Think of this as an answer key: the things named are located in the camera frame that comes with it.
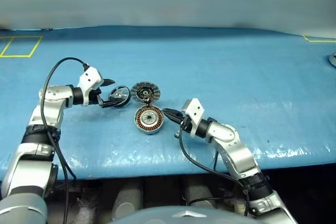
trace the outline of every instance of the yellow tape line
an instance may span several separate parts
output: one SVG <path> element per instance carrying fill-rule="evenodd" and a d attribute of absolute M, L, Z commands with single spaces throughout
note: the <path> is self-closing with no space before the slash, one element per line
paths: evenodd
<path fill-rule="evenodd" d="M 28 55 L 5 55 L 6 50 L 11 45 L 13 40 L 16 38 L 39 38 L 39 39 L 35 43 L 35 46 L 33 47 L 33 49 L 30 51 Z M 0 54 L 0 58 L 30 58 L 35 52 L 38 45 L 40 44 L 41 40 L 43 39 L 43 36 L 5 36 L 5 37 L 0 37 L 0 39 L 10 39 L 7 45 L 5 46 L 5 48 L 2 50 Z"/>
<path fill-rule="evenodd" d="M 303 38 L 308 42 L 315 42 L 315 43 L 336 43 L 335 40 L 315 40 L 315 39 L 308 39 L 305 35 L 302 35 Z"/>

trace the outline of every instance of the black wire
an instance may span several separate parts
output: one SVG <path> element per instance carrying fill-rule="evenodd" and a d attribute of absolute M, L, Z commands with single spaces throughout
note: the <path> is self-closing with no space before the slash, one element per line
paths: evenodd
<path fill-rule="evenodd" d="M 218 171 L 216 171 L 216 170 L 212 170 L 212 169 L 210 169 L 210 168 L 208 168 L 208 167 L 206 167 L 206 166 L 200 164 L 200 163 L 197 162 L 196 160 L 193 160 L 193 159 L 189 156 L 189 154 L 187 153 L 187 151 L 185 150 L 185 148 L 184 148 L 184 146 L 183 146 L 182 133 L 183 133 L 183 124 L 181 125 L 180 130 L 179 130 L 179 132 L 178 132 L 178 139 L 179 139 L 180 147 L 181 147 L 181 150 L 182 150 L 184 156 L 185 156 L 191 163 L 193 163 L 194 165 L 198 166 L 199 168 L 201 168 L 201 169 L 203 169 L 203 170 L 205 170 L 205 171 L 207 171 L 207 172 L 209 172 L 209 173 L 212 173 L 212 174 L 214 174 L 214 175 L 217 175 L 217 176 L 219 176 L 219 177 L 222 177 L 222 178 L 224 178 L 224 179 L 228 179 L 228 180 L 232 181 L 233 183 L 235 183 L 236 185 L 238 185 L 238 186 L 242 189 L 243 194 L 244 194 L 244 197 L 245 197 L 245 201 L 246 201 L 246 204 L 245 204 L 245 213 L 244 213 L 244 215 L 247 216 L 247 214 L 248 214 L 248 210 L 249 210 L 249 209 L 248 209 L 248 207 L 249 207 L 249 196 L 248 196 L 247 191 L 244 190 L 243 185 L 242 185 L 239 181 L 237 181 L 236 179 L 234 179 L 233 177 L 231 177 L 231 176 L 229 176 L 229 175 L 226 175 L 226 174 L 224 174 L 224 173 L 220 173 L 220 172 L 218 172 Z"/>
<path fill-rule="evenodd" d="M 206 197 L 206 198 L 194 199 L 194 200 L 191 200 L 191 201 L 187 204 L 187 206 L 190 206 L 190 205 L 192 205 L 193 203 L 196 203 L 196 202 L 199 202 L 199 201 L 205 201 L 205 200 L 221 200 L 221 199 L 224 200 L 223 197 Z"/>
<path fill-rule="evenodd" d="M 216 154 L 215 154 L 215 163 L 214 163 L 214 170 L 216 170 L 216 165 L 217 165 L 218 155 L 219 155 L 219 152 L 216 151 Z"/>
<path fill-rule="evenodd" d="M 47 92 L 47 88 L 48 88 L 48 85 L 49 85 L 49 81 L 51 79 L 51 76 L 54 74 L 55 70 L 57 69 L 57 67 L 64 61 L 66 60 L 75 60 L 75 61 L 78 61 L 80 63 L 82 63 L 83 65 L 85 65 L 85 62 L 80 60 L 80 59 L 77 59 L 77 58 L 74 58 L 74 57 L 67 57 L 67 58 L 64 58 L 64 59 L 61 59 L 59 62 L 57 62 L 54 67 L 51 69 L 45 83 L 44 83 L 44 86 L 43 86 L 43 91 L 42 91 L 42 96 L 41 96 L 41 104 L 40 104 L 40 109 L 41 109 L 41 119 L 42 119 L 42 122 L 43 122 L 43 126 L 47 132 L 47 135 L 48 135 L 48 138 L 53 146 L 53 148 L 55 149 L 55 152 L 59 158 L 59 161 L 61 163 L 61 166 L 62 166 L 62 169 L 63 169 L 63 173 L 64 173 L 64 180 L 65 180 L 65 191 L 66 191 L 66 202 L 65 202 L 65 207 L 64 207 L 64 215 L 63 215 L 63 224 L 66 224 L 67 223 L 67 218 L 68 218 L 68 207 L 69 207 L 69 185 L 68 185 L 68 173 L 67 173 L 67 169 L 69 171 L 69 173 L 74 177 L 74 179 L 76 179 L 76 176 L 75 174 L 72 172 L 72 170 L 70 169 L 69 165 L 67 164 L 66 160 L 64 159 L 63 155 L 62 155 L 62 152 L 59 148 L 59 145 L 58 143 L 56 143 L 56 141 L 54 140 L 54 138 L 52 137 L 51 133 L 49 132 L 49 129 L 48 129 L 48 124 L 47 124 L 47 120 L 46 120 L 46 117 L 44 115 L 44 103 L 45 103 L 45 97 L 46 97 L 46 92 Z"/>

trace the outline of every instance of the blue surface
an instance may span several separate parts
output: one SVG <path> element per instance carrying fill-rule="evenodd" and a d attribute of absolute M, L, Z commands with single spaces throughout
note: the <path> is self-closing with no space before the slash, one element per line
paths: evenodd
<path fill-rule="evenodd" d="M 10 31 L 0 36 L 43 35 L 31 58 L 0 58 L 0 178 L 5 174 L 51 67 L 79 57 L 117 85 L 152 81 L 155 105 L 180 109 L 197 97 L 205 116 L 238 129 L 262 169 L 336 162 L 334 43 L 254 29 L 96 27 Z M 27 48 L 24 40 L 11 46 Z M 51 84 L 74 84 L 81 65 L 60 66 Z M 116 85 L 105 87 L 103 97 Z M 202 172 L 183 156 L 165 120 L 155 135 L 134 125 L 140 105 L 97 105 L 65 111 L 60 146 L 79 178 Z M 191 156 L 212 166 L 214 150 L 185 136 Z"/>

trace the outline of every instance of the small wheel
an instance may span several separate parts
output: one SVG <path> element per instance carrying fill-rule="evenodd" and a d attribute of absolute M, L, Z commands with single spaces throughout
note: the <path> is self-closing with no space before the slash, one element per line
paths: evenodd
<path fill-rule="evenodd" d="M 113 101 L 113 99 L 120 99 L 122 98 L 123 101 L 114 105 L 115 108 L 124 107 L 131 99 L 130 90 L 126 86 L 118 86 L 114 88 L 109 94 L 109 101 Z"/>

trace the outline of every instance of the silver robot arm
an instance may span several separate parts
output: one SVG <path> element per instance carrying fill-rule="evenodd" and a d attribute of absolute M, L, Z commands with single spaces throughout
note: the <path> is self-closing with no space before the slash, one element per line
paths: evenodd
<path fill-rule="evenodd" d="M 59 141 L 63 110 L 76 104 L 102 103 L 99 87 L 104 79 L 96 68 L 88 66 L 78 87 L 47 88 L 44 114 L 48 131 Z M 53 164 L 55 150 L 43 126 L 40 102 L 33 110 L 22 142 L 18 146 L 1 185 L 0 223 L 46 223 L 47 206 L 43 200 L 52 190 L 58 173 Z"/>
<path fill-rule="evenodd" d="M 235 128 L 220 124 L 212 118 L 203 119 L 204 109 L 196 98 L 188 100 L 182 111 L 189 121 L 184 131 L 190 132 L 192 137 L 197 135 L 213 144 L 231 177 L 248 191 L 250 213 L 255 215 L 256 219 L 265 223 L 297 223 L 278 193 L 268 184 L 252 152 L 241 142 Z M 176 123 L 186 121 L 178 111 L 164 109 L 163 112 Z"/>

